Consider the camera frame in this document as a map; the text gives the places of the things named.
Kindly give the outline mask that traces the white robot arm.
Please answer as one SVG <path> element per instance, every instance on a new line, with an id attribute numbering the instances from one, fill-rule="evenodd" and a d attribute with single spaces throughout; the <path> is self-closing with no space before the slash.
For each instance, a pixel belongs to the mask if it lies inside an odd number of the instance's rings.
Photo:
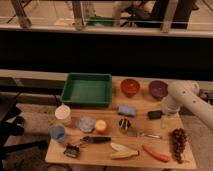
<path id="1" fill-rule="evenodd" d="M 161 110 L 166 115 L 176 114 L 184 106 L 213 131 L 213 106 L 198 97 L 196 81 L 173 81 L 168 85 L 168 94 L 161 101 Z"/>

